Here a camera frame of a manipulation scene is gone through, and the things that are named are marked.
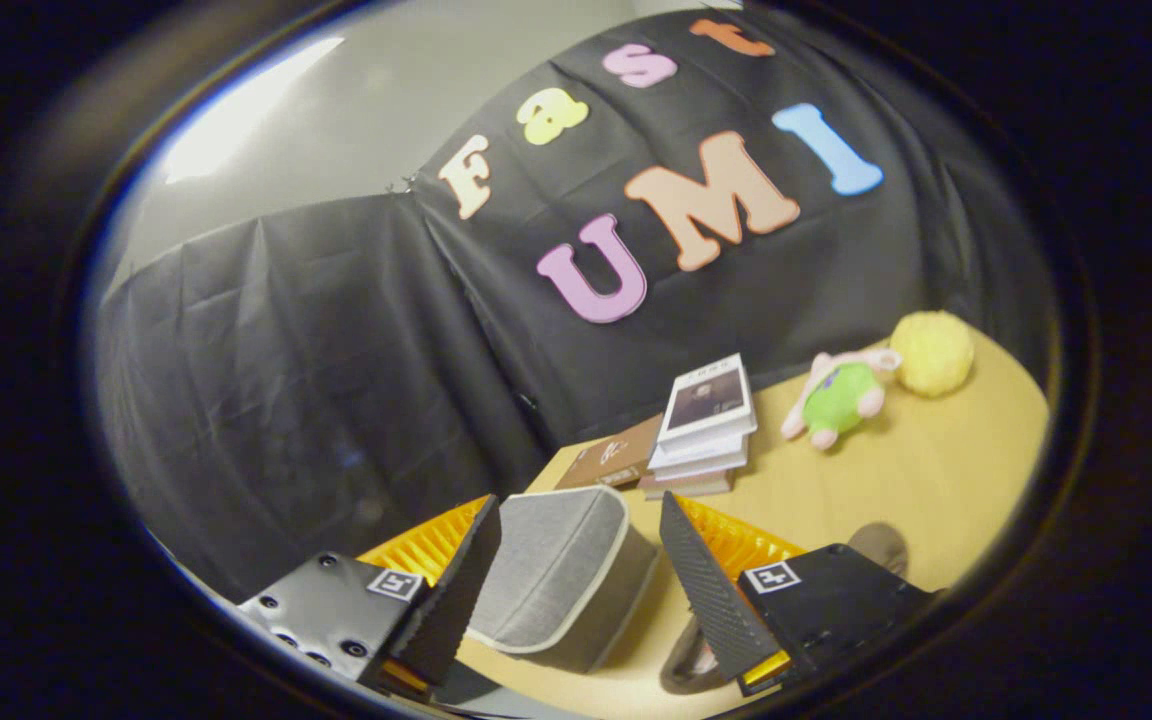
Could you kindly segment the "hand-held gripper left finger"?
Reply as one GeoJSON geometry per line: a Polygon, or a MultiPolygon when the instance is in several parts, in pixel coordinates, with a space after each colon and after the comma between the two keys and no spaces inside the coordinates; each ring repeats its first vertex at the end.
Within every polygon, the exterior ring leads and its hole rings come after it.
{"type": "Polygon", "coordinates": [[[457,655],[502,539],[484,495],[358,556],[321,551],[238,611],[348,682],[429,697],[457,655]]]}

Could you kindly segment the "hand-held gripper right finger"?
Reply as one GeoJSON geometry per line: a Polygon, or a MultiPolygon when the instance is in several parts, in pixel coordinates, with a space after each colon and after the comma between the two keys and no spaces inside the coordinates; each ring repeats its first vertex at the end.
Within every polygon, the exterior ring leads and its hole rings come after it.
{"type": "Polygon", "coordinates": [[[832,673],[935,597],[850,544],[796,552],[673,492],[664,493],[660,539],[719,674],[744,696],[832,673]]]}

